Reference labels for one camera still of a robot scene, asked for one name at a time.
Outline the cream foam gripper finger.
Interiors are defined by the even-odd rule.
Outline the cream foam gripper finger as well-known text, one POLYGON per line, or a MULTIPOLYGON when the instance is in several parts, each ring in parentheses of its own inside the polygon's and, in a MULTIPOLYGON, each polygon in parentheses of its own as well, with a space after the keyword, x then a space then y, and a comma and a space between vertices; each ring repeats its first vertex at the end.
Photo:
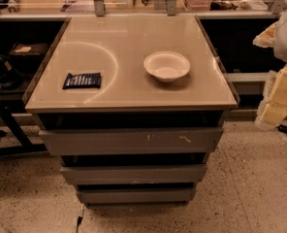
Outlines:
POLYGON ((256 126, 278 126, 287 117, 287 64, 278 72, 269 71, 260 102, 256 126))
POLYGON ((271 24, 262 33, 257 35, 254 38, 252 44, 260 48, 272 48, 274 45, 275 29, 276 29, 276 22, 271 24))

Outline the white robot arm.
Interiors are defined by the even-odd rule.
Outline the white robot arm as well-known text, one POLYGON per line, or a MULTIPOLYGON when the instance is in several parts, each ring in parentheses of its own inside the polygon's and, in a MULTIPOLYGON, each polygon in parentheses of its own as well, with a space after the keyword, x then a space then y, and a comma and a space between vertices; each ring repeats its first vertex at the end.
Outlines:
POLYGON ((285 62, 278 72, 269 71, 255 119, 259 128, 271 130, 287 117, 287 10, 278 22, 256 36, 253 44, 260 48, 273 48, 274 56, 285 62))

